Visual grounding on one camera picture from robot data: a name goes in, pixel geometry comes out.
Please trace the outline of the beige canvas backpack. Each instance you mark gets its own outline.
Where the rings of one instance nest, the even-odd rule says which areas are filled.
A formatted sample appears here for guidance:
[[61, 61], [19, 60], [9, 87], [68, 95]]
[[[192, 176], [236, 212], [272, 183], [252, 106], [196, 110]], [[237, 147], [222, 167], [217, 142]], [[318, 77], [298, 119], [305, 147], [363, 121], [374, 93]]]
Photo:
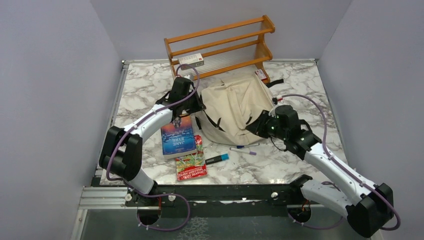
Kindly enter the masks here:
[[195, 114], [203, 135], [210, 141], [233, 146], [256, 143], [262, 138], [246, 127], [263, 110], [274, 107], [271, 90], [254, 73], [219, 79], [200, 94], [205, 109]]

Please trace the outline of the blue Jane Eyre book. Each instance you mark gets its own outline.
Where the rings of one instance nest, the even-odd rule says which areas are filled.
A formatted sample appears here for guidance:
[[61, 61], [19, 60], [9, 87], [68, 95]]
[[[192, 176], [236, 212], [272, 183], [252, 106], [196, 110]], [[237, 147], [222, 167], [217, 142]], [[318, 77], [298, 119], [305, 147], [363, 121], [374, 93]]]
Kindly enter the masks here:
[[177, 117], [160, 129], [162, 155], [174, 159], [194, 154], [197, 150], [191, 117]]

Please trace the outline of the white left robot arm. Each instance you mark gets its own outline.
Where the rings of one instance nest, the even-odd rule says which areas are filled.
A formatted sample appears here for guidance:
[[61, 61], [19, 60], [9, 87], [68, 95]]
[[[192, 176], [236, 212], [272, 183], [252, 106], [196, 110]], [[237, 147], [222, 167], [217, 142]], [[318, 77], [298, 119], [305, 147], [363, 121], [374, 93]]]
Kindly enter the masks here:
[[183, 113], [205, 109], [197, 93], [198, 86], [190, 78], [176, 77], [171, 90], [157, 100], [150, 111], [128, 126], [112, 126], [106, 133], [99, 166], [136, 189], [144, 205], [152, 205], [157, 200], [157, 183], [142, 169], [143, 145]]

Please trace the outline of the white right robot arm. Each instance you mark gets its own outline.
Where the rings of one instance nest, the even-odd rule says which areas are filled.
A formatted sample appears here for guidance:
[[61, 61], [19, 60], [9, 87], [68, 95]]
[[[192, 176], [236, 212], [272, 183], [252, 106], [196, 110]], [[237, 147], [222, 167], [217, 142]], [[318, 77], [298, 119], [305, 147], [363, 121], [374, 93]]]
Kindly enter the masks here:
[[264, 139], [282, 140], [286, 151], [317, 168], [337, 187], [302, 176], [288, 190], [292, 202], [317, 202], [341, 215], [364, 238], [383, 229], [396, 216], [393, 190], [385, 183], [375, 184], [342, 162], [292, 106], [279, 105], [273, 112], [263, 110], [245, 128]]

